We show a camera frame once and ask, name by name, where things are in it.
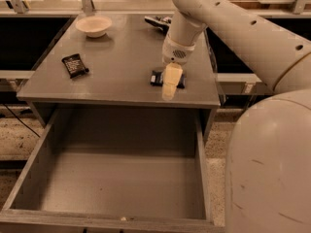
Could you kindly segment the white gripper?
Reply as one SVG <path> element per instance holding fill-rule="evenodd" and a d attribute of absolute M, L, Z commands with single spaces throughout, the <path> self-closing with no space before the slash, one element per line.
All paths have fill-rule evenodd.
<path fill-rule="evenodd" d="M 168 64 L 163 71 L 162 98 L 165 101 L 173 99 L 183 74 L 181 65 L 188 62 L 194 48 L 195 44 L 190 46 L 181 45 L 173 41 L 169 35 L 166 35 L 162 46 L 162 62 L 165 65 Z"/>

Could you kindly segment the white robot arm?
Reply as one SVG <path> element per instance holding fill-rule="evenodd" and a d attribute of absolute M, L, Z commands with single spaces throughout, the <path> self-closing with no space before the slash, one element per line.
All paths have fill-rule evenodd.
<path fill-rule="evenodd" d="M 172 0 L 164 63 L 185 65 L 209 28 L 265 84 L 225 158 L 225 233 L 311 233 L 309 40 L 227 0 Z"/>

